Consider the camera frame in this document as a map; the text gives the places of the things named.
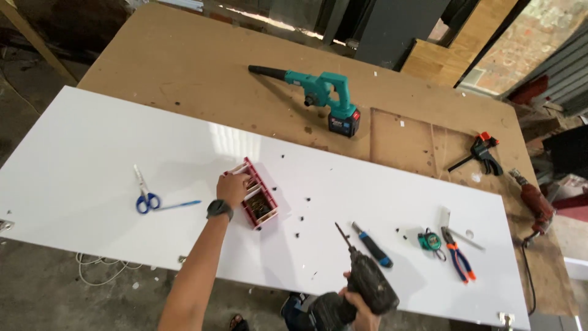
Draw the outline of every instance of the tape measure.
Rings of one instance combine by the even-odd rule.
[[[444,262],[447,260],[445,253],[440,250],[441,238],[435,232],[432,232],[430,228],[427,228],[425,233],[419,233],[418,239],[422,249],[434,252],[439,260]]]

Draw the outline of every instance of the wristwatch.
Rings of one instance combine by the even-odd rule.
[[[214,200],[210,205],[208,205],[206,212],[208,213],[208,215],[206,215],[207,219],[225,213],[227,216],[229,216],[229,221],[233,218],[233,209],[225,200]]]

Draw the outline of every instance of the hand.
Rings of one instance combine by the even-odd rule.
[[[247,195],[250,178],[251,176],[247,174],[221,175],[216,185],[216,198],[225,200],[235,210]]]
[[[351,272],[343,273],[343,276],[349,278]],[[377,331],[380,328],[380,316],[372,313],[359,293],[349,292],[347,287],[344,287],[339,295],[344,296],[350,304],[358,309],[355,321],[351,324],[354,331]]]

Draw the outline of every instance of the blue pen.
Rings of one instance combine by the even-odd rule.
[[[200,201],[200,200],[194,200],[194,201],[190,201],[190,202],[184,202],[184,203],[180,203],[180,204],[174,204],[172,206],[159,207],[159,208],[154,209],[154,211],[172,209],[172,208],[183,207],[183,206],[191,206],[193,204],[199,204],[201,202],[202,201]]]
[[[368,236],[367,233],[362,231],[355,222],[351,224],[351,227],[359,234],[359,238],[362,240],[363,244],[367,247],[367,250],[372,254],[372,256],[376,259],[376,261],[382,266],[386,268],[391,268],[393,263],[392,260],[384,253],[380,247],[376,245],[376,243]]]

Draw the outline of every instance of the wooden workbench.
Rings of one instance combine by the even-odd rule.
[[[362,112],[359,132],[351,139],[330,133],[327,109],[305,107],[301,89],[251,75],[249,64],[346,75],[352,102]],[[444,170],[468,154],[474,135],[488,131],[501,142],[492,153],[502,167],[516,167],[536,184],[514,109],[490,98],[464,96],[405,74],[159,4],[141,6],[131,16],[78,87],[494,192],[503,196],[513,241],[531,232],[532,215],[507,175],[481,175],[477,162],[451,175]],[[515,251],[530,307],[522,254],[518,247]],[[527,256],[538,311],[577,315],[555,235],[536,240]]]

